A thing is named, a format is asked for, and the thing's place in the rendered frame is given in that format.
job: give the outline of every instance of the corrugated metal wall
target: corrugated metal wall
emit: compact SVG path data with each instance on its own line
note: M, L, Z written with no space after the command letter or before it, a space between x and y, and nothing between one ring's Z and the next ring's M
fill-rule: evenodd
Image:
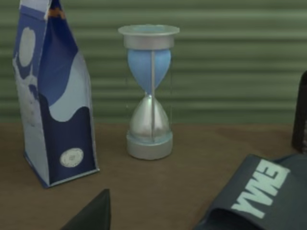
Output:
M19 119L11 68L17 0L0 1L0 120ZM127 67L117 28L181 28L171 75L158 89L174 122L292 122L307 69L302 0L63 0L92 77L96 121L126 122L142 91Z

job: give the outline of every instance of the wooden table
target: wooden table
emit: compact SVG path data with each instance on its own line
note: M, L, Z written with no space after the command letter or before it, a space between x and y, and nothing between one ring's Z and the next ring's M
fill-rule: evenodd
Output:
M57 230L110 188L112 230L188 230L247 154L294 152L291 125L173 125L159 161L126 153L127 126L96 125L101 172L43 189L23 158L20 124L0 124L0 229Z

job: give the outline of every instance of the milk carton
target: milk carton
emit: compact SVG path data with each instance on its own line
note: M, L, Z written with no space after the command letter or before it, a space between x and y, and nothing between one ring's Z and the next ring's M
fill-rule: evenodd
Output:
M59 0L21 0L13 68L24 156L44 187L99 171L91 84Z

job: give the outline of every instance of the hourglass post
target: hourglass post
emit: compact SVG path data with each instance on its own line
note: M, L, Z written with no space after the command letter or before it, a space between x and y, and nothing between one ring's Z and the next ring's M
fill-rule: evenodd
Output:
M168 117L156 99L155 90L171 63L170 48L179 28L168 25L130 25L119 28L128 49L128 66L145 97L135 109L127 132L128 153L139 159L168 156L173 133Z

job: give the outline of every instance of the black object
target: black object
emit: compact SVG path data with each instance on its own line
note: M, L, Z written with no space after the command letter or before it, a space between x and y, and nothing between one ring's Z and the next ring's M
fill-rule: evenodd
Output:
M305 126L307 119L307 71L302 75L298 88L296 101L295 120L292 133L292 146L299 152L307 147L305 143Z
M194 230L307 229L307 156L248 156Z
M103 190L61 230L110 230L110 192Z

